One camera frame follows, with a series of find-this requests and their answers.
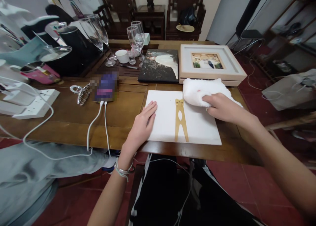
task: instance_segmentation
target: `hand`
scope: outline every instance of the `hand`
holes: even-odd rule
[[[138,148],[149,138],[154,125],[157,103],[151,101],[142,112],[135,117],[135,121],[125,143],[122,146],[122,154],[133,158]]]
[[[202,99],[212,105],[207,109],[207,112],[219,120],[231,122],[243,128],[250,127],[252,123],[259,121],[255,115],[243,109],[222,93],[204,96]]]

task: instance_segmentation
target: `wooden chair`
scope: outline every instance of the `wooden chair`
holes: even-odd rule
[[[133,21],[137,9],[135,0],[103,0],[94,14],[103,20],[110,39],[128,39],[126,28]]]
[[[194,7],[197,11],[197,21],[194,25],[195,30],[191,33],[182,32],[177,30],[179,24],[180,11],[190,6]],[[177,21],[170,21],[171,11],[177,12]],[[203,0],[169,0],[167,11],[167,27],[166,27],[166,40],[181,40],[181,41],[197,41],[203,25],[206,10],[203,5]]]

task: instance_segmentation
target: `silver bracelet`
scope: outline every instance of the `silver bracelet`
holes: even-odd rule
[[[125,177],[127,179],[127,182],[128,182],[127,175],[135,172],[135,167],[133,166],[133,162],[132,162],[132,165],[130,166],[130,168],[128,169],[128,171],[125,171],[123,169],[119,169],[118,158],[116,159],[116,163],[114,165],[114,168],[121,177]]]

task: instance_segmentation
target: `champagne flute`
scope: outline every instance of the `champagne flute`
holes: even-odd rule
[[[127,30],[127,36],[128,36],[128,40],[131,47],[141,52],[144,46],[144,39],[141,35],[141,32],[138,29],[138,26],[130,26],[126,30]]]
[[[131,22],[131,26],[138,27],[138,30],[140,31],[141,36],[142,36],[143,40],[145,41],[145,33],[144,33],[144,28],[143,28],[142,22],[141,21],[133,21],[133,22]],[[141,56],[139,58],[139,61],[144,61],[144,59],[145,59],[145,56],[143,54],[143,49],[141,49]]]
[[[115,61],[111,61],[106,56],[103,50],[103,41],[99,33],[97,32],[96,28],[94,27],[93,23],[89,18],[82,18],[79,19],[80,25],[82,26],[83,30],[85,31],[86,35],[89,37],[90,41],[99,48],[105,55],[106,59],[108,60],[105,65],[106,66],[113,66],[115,65]]]
[[[108,36],[108,33],[106,32],[104,26],[102,25],[102,22],[101,22],[99,16],[96,14],[92,14],[92,15],[88,15],[88,18],[91,20],[91,22],[94,25],[94,27],[96,28],[97,32],[100,34],[100,37],[101,37],[103,43],[106,44],[106,46],[109,48],[109,50],[111,52],[109,59],[110,60],[117,60],[118,58],[112,52],[112,50],[109,46],[109,36]]]

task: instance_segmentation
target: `pink mug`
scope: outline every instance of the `pink mug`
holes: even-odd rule
[[[20,70],[21,75],[35,79],[42,84],[52,84],[60,75],[41,61],[36,61],[23,66]]]

